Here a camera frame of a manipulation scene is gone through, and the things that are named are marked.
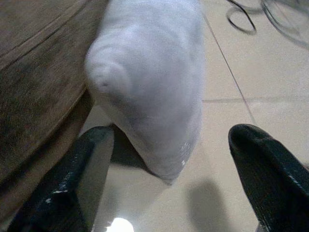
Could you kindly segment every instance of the black cable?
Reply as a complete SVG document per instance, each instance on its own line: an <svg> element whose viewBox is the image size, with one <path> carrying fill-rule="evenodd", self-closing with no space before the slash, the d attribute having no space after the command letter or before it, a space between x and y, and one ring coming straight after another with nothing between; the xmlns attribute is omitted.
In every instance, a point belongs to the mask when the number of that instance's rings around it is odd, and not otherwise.
<svg viewBox="0 0 309 232"><path fill-rule="evenodd" d="M234 0L227 0L228 2L230 2L231 4L235 5L234 8L231 8L227 11L226 13L226 17L227 17L227 20L228 22L233 26L235 27L237 30L240 30L246 34L249 34L249 35L255 35L256 34L256 27L253 23L253 21L251 20L250 16L248 13L250 14L259 14L261 13L263 10L261 8L250 8L250 7L246 7L246 6L243 6L237 2L235 2ZM244 29L244 28L241 28L239 26L237 26L231 19L231 16L233 13L235 12L243 12L246 17L248 18L251 26L252 26L252 30L247 30L247 29Z"/></svg>
<svg viewBox="0 0 309 232"><path fill-rule="evenodd" d="M253 21L251 20L249 14L251 15L257 15L260 13L265 13L265 15L267 16L267 18L269 19L269 21L271 22L271 24L275 27L275 29L280 32L285 38L287 38L288 40L292 41L293 43L309 50L309 43L305 42L301 39L297 39L294 36L291 36L290 34L294 34L294 35L300 35L299 31L295 28L292 27L287 27L283 24L281 24L276 18L275 16L271 13L271 11L269 10L269 6L267 6L267 1L266 0L261 0L261 8L251 8L251 7L246 7L244 5L241 5L237 2L235 2L234 0L227 0L229 3L233 4L235 7L229 9L226 13L226 17L228 22L235 27L237 30L242 31L246 34L249 35L255 35L256 34L256 27L253 23ZM286 5L290 6L291 8L294 8L300 12L302 12L303 14L306 14L309 16L309 8L302 8L300 6L297 5L293 5L290 2L286 2L284 1L283 3L285 3ZM233 13L235 12L243 12L246 17L248 18L251 26L252 26L252 30L247 30L244 29L240 26L237 26L232 20L231 20L231 16Z"/></svg>

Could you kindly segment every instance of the electric cord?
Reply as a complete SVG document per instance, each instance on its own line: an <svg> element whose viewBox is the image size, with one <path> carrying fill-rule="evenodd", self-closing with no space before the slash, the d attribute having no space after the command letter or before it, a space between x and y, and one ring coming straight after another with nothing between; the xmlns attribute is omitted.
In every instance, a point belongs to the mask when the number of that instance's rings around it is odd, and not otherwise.
<svg viewBox="0 0 309 232"><path fill-rule="evenodd" d="M274 16L274 14L272 13L272 11L270 10L271 5L269 4L269 0L261 0L261 7L260 8L252 8L252 7L247 7L244 6L234 0L227 0L229 3L233 4L234 7L229 9L226 13L226 18L228 20L228 22L237 30L246 33L248 35L255 35L257 33L257 29L255 24L253 23L253 21L251 20L251 17L249 15L258 15L258 14L262 14L263 12L265 13L266 17L268 18L268 20L271 22L271 24L275 27L275 29L281 33L285 38L289 39L290 41L292 41L293 43L309 50L309 43L296 38L301 37L300 32L294 28L294 27L288 27L286 25L283 25L279 22L279 20ZM307 15L309 18L309 8L302 8L299 5L293 4L292 1L287 2L287 0L285 1L281 1L282 3L284 3L285 5L289 6L290 8L293 8L295 10L297 10L298 12ZM234 13L236 12L242 12L246 15L248 21L250 22L250 25L252 27L252 29L244 29L238 25L236 25L231 17Z"/></svg>

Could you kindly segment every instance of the beige floor tile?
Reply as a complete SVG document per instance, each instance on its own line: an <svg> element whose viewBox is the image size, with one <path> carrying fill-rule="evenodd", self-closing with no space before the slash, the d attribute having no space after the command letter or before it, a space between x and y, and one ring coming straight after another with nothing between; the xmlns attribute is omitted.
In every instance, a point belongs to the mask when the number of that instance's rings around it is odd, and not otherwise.
<svg viewBox="0 0 309 232"><path fill-rule="evenodd" d="M85 133L87 130L97 126L108 126L111 124L111 120L105 114L104 110L99 105L92 107L83 128L80 131L80 135Z"/></svg>
<svg viewBox="0 0 309 232"><path fill-rule="evenodd" d="M205 2L206 16L245 98L309 96L309 51L278 33L264 14L252 16L257 34L247 35L226 19L230 8ZM245 23L243 16L235 22Z"/></svg>
<svg viewBox="0 0 309 232"><path fill-rule="evenodd" d="M207 24L205 24L205 51L206 80L204 100L240 99L241 95L233 76Z"/></svg>
<svg viewBox="0 0 309 232"><path fill-rule="evenodd" d="M111 164L97 229L114 217L135 232L250 232L257 220L229 154L227 134L251 123L244 103L206 103L201 140L177 182L167 187L145 171Z"/></svg>
<svg viewBox="0 0 309 232"><path fill-rule="evenodd" d="M309 101L278 99L248 102L257 125L309 164Z"/></svg>

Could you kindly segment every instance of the wooden surface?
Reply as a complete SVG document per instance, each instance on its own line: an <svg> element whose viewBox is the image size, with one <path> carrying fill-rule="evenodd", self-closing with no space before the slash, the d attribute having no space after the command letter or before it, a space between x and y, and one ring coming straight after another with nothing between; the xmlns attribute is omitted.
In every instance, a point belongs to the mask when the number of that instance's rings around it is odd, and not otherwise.
<svg viewBox="0 0 309 232"><path fill-rule="evenodd" d="M23 165L18 173L1 185L0 222L22 206L40 179L67 152L83 126L92 104L92 99L86 92L49 141L32 154L29 163Z"/></svg>
<svg viewBox="0 0 309 232"><path fill-rule="evenodd" d="M85 92L106 0L0 0L0 188Z"/></svg>

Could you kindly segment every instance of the white paint fleck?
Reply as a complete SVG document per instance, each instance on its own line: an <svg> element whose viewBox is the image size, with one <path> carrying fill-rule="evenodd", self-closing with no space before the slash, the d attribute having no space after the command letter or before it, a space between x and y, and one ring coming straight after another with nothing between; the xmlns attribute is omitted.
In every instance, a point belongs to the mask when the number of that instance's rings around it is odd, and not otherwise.
<svg viewBox="0 0 309 232"><path fill-rule="evenodd" d="M67 190L64 190L64 191L56 190L56 191L53 191L52 193L63 193L63 192L68 192L68 191Z"/></svg>

